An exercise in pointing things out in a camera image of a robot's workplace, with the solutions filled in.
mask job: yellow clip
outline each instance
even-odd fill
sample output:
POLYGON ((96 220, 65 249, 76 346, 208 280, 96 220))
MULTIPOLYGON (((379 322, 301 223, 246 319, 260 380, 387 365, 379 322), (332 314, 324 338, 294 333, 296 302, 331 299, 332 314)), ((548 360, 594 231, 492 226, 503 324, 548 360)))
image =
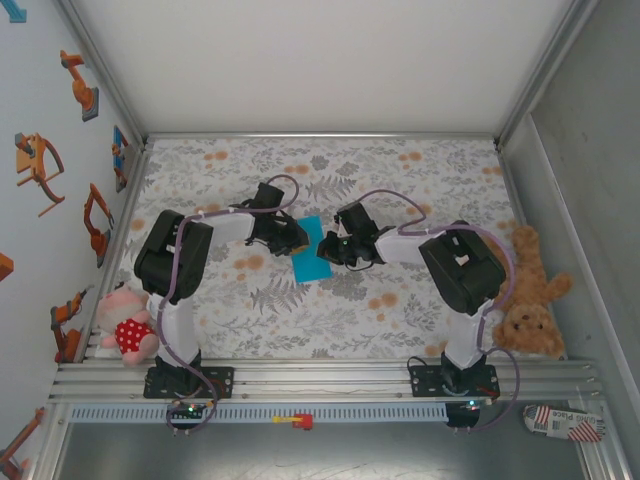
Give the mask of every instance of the yellow clip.
POLYGON ((301 422, 302 418, 300 417, 273 417, 271 419, 273 423, 291 423, 291 422, 301 422))

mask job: red clip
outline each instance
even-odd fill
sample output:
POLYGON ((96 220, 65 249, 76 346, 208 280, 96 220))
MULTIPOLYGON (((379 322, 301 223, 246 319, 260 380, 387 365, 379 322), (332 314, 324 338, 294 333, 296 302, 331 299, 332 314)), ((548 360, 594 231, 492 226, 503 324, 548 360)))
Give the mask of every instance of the red clip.
POLYGON ((311 430, 313 428, 313 415, 309 413, 296 413, 294 417, 299 418, 299 422, 293 422, 293 428, 311 430))

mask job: metal frame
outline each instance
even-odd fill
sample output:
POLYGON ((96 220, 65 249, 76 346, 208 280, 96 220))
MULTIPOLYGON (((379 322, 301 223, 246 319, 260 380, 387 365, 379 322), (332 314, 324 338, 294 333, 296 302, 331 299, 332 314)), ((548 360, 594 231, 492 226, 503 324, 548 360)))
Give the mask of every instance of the metal frame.
POLYGON ((509 141, 524 116, 535 107, 598 3, 600 0, 573 0, 571 2, 533 72, 531 72, 529 81, 498 132, 498 141, 501 147, 509 141))
MULTIPOLYGON (((82 12, 73 0, 52 0, 58 8, 69 30, 80 44, 87 63, 103 88, 110 93, 119 113, 133 132, 139 145, 143 145, 147 132, 129 107, 123 90, 111 74, 108 63, 101 56, 91 37, 90 29, 83 21, 82 12)), ((517 99, 510 115, 500 130, 500 147, 509 140, 519 122, 533 108, 543 92, 564 54, 577 37, 581 27, 587 22, 598 0, 573 0, 564 18, 553 34, 540 61, 532 72, 522 94, 517 99)), ((238 138, 238 137, 353 137, 353 138, 443 138, 478 139, 486 134, 462 133, 179 133, 152 134, 147 145, 163 138, 238 138)), ((121 227, 127 225, 133 213, 137 193, 144 176, 149 154, 136 159, 127 192, 127 201, 121 218, 121 227)), ((514 188, 507 165, 500 159, 505 174, 514 213, 520 222, 524 221, 522 207, 514 188)), ((105 276, 100 294, 112 286, 122 255, 126 228, 120 228, 114 239, 114 247, 107 259, 105 276)), ((81 339, 76 361, 84 358, 91 338, 91 328, 86 328, 81 339)), ((504 360, 491 359, 501 380, 503 396, 506 400, 513 392, 513 368, 504 360)), ((234 398, 227 402, 243 403, 313 403, 313 402, 392 402, 411 404, 425 399, 413 399, 411 384, 404 362, 397 360, 380 361, 339 361, 339 360, 206 360, 204 364, 231 365, 236 371, 234 398)), ((569 400, 577 408, 601 409, 607 422, 607 436, 598 445, 579 446, 585 474, 590 478, 630 478, 628 466, 621 454, 622 448, 608 407, 601 394, 601 383, 597 372, 588 361, 541 361, 520 360, 522 400, 569 400)), ((75 403, 137 403, 149 401, 141 396, 144 374, 148 365, 134 369, 124 369, 116 360, 87 359, 82 364, 61 365, 51 390, 46 424, 43 425, 44 447, 35 458, 32 467, 25 472, 25 479, 53 479, 58 459, 64 455, 69 419, 75 403)), ((431 402, 451 400, 447 398, 429 399, 431 402)))
MULTIPOLYGON (((428 359, 439 364, 438 359, 428 359)), ((225 403, 307 402, 446 402, 452 397, 414 398, 405 361, 401 360, 203 360, 203 366, 232 366, 233 397, 225 403)), ((509 361, 491 358, 500 380, 500 400, 514 390, 509 361)), ((151 362, 125 368, 119 360, 87 360, 61 365, 50 403, 167 403, 142 397, 151 362)), ((526 401, 578 400, 601 395, 601 383, 588 361, 527 360, 518 398, 526 401)), ((483 400, 465 397, 465 400, 483 400)))

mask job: red polka dot dress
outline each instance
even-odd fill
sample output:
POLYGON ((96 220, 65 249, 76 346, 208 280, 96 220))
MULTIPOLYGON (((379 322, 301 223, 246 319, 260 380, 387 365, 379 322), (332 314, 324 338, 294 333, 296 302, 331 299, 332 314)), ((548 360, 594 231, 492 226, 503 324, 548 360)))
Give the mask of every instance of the red polka dot dress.
POLYGON ((123 355, 129 352, 137 352, 140 350, 140 341, 150 333, 153 334, 154 332, 147 324, 138 323, 129 318, 124 322, 120 322, 116 327, 116 342, 123 355))

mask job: blue paper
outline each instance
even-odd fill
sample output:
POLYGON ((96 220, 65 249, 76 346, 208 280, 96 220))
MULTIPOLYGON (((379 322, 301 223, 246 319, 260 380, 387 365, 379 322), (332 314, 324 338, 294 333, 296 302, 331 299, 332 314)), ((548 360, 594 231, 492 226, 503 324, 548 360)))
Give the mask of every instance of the blue paper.
POLYGON ((314 280, 331 277, 333 273, 331 273, 329 262, 316 255, 318 244, 324 238, 320 217, 302 218, 298 220, 298 225, 309 235, 311 245, 304 252, 291 257, 296 282, 313 282, 314 280))

